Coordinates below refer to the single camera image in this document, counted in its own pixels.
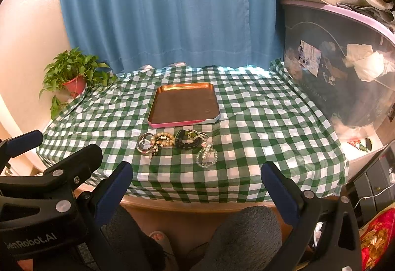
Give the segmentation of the green checkered tablecloth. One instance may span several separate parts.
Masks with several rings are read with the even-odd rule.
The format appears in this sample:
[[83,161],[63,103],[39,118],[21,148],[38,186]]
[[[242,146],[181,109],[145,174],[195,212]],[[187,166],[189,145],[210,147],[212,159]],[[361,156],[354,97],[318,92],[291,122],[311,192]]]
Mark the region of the green checkered tablecloth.
[[[140,154],[137,140],[150,131],[157,88],[193,82],[213,84],[218,100],[219,121],[196,126],[212,138],[216,164],[200,167],[196,150]],[[260,178],[267,161],[319,197],[339,195],[348,174],[334,129],[278,60],[268,70],[177,66],[124,73],[107,90],[85,91],[64,107],[44,131],[37,154],[51,166],[89,144],[97,144],[103,154],[90,185],[110,176],[120,162],[129,162],[134,176],[127,193],[154,200],[267,201]]]

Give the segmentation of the blue curtain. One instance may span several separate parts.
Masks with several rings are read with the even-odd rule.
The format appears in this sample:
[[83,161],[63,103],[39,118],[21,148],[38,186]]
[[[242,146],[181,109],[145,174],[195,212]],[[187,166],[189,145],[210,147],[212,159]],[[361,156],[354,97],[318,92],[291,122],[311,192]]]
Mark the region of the blue curtain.
[[284,52],[277,0],[60,0],[71,46],[116,72],[176,62],[256,65]]

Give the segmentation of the grey fuzzy leg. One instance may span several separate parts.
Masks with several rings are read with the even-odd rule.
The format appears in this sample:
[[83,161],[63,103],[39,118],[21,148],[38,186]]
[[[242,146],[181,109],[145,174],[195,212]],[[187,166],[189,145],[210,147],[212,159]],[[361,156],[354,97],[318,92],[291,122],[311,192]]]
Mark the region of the grey fuzzy leg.
[[274,212],[265,206],[245,208],[217,228],[192,270],[264,270],[281,246]]
[[101,231],[127,270],[165,270],[165,253],[122,206]]

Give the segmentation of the grey fuzzy left leg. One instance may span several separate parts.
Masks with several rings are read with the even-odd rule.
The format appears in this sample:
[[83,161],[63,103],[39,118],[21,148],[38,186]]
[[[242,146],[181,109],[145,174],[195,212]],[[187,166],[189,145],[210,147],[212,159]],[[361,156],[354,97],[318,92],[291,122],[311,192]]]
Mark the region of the grey fuzzy left leg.
[[165,270],[165,253],[122,206],[101,231],[127,270]]

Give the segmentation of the green black watch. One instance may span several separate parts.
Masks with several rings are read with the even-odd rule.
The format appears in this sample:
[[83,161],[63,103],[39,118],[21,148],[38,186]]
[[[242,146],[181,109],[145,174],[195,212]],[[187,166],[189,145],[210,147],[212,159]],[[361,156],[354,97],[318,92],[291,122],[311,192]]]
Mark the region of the green black watch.
[[200,147],[203,142],[208,139],[208,135],[202,132],[198,132],[194,129],[192,130],[184,130],[181,129],[177,132],[174,145],[178,149],[195,149]]

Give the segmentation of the clear storage bin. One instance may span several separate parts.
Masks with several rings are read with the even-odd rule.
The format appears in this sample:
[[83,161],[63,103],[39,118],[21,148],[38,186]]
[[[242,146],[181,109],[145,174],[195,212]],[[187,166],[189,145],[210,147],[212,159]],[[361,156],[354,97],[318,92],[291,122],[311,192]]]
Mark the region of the clear storage bin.
[[394,33],[338,6],[281,3],[286,68],[339,139],[394,140]]

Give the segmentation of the potted green plant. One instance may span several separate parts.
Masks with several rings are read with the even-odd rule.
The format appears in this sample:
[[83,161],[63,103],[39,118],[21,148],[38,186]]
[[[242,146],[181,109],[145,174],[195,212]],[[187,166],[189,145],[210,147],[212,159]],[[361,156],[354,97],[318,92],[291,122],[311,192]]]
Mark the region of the potted green plant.
[[117,80],[117,75],[96,55],[84,54],[78,47],[58,54],[45,67],[41,93],[65,91],[73,99],[86,88],[104,89]]

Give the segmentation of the pink copper tray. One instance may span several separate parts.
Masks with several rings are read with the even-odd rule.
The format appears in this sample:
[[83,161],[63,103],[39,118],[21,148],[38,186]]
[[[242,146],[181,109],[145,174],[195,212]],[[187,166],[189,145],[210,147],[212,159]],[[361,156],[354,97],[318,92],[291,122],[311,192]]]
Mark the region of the pink copper tray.
[[213,84],[182,83],[157,88],[147,121],[159,129],[215,123],[219,118]]

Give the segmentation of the red floral cushion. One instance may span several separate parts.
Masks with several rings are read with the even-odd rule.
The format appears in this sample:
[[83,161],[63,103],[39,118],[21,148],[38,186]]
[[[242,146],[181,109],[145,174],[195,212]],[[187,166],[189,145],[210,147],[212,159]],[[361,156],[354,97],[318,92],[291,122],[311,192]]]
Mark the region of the red floral cushion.
[[394,203],[376,214],[359,230],[362,270],[373,270],[394,243]]

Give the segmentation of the grey fuzzy right leg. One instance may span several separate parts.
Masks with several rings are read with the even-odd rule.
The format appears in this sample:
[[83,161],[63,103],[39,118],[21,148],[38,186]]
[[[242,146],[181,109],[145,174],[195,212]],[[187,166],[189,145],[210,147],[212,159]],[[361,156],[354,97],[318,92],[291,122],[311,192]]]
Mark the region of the grey fuzzy right leg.
[[264,270],[281,246],[274,212],[265,206],[245,208],[217,228],[192,270]]

